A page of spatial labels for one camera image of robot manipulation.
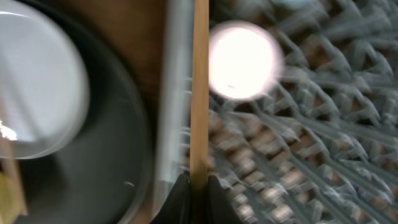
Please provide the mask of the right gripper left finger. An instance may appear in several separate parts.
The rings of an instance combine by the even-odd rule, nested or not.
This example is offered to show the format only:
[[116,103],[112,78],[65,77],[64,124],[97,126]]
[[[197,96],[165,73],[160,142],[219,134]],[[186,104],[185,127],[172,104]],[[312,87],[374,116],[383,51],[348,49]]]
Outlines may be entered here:
[[189,224],[191,211],[190,178],[180,174],[158,214],[150,224]]

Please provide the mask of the round black serving tray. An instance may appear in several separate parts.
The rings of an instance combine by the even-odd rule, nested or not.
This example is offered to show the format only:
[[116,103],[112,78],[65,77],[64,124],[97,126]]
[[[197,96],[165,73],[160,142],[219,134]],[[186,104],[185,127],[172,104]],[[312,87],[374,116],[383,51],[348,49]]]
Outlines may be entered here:
[[19,223],[131,222],[149,187],[152,139],[130,70],[90,26],[45,1],[29,6],[73,40],[88,69],[90,108],[63,149],[20,162],[29,214]]

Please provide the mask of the grey dishwasher rack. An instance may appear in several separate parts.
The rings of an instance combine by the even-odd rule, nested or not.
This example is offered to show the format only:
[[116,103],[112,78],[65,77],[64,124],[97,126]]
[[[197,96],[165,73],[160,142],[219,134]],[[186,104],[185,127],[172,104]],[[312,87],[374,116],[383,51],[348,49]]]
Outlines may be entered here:
[[243,223],[397,222],[397,2],[211,1],[283,72],[253,100],[209,92],[208,170]]

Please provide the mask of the pink cup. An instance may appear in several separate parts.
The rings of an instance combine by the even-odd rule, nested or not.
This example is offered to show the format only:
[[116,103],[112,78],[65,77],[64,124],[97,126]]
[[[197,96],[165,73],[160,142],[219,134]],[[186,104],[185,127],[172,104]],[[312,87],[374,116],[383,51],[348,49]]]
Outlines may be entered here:
[[228,100],[251,101],[268,94],[284,69],[275,37],[246,21],[226,21],[210,29],[209,87]]

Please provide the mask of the wooden chopstick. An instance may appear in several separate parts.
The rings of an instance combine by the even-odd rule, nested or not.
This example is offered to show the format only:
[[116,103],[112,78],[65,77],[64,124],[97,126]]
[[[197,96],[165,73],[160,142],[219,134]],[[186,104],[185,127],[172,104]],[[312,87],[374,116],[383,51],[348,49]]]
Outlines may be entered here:
[[20,208],[20,214],[23,216],[28,216],[29,211],[27,202],[25,200],[20,168],[16,158],[14,157],[14,148],[12,143],[4,138],[1,138],[1,151],[5,156],[4,169],[8,177],[11,179],[16,202]]
[[209,125],[209,0],[195,0],[190,117],[190,180],[201,193],[207,185]]

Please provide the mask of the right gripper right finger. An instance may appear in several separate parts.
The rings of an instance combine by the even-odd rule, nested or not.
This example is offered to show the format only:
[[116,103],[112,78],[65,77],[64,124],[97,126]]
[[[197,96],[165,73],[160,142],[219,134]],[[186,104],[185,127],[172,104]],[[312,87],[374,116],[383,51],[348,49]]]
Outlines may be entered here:
[[206,187],[207,224],[243,224],[215,175],[208,177]]

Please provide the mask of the grey plate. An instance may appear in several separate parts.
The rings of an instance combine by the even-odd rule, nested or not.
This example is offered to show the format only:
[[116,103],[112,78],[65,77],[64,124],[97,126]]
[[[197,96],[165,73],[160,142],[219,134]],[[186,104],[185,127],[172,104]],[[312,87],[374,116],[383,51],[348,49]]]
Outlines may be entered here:
[[1,139],[16,159],[65,147],[85,122],[90,86],[71,38],[44,13],[1,1]]

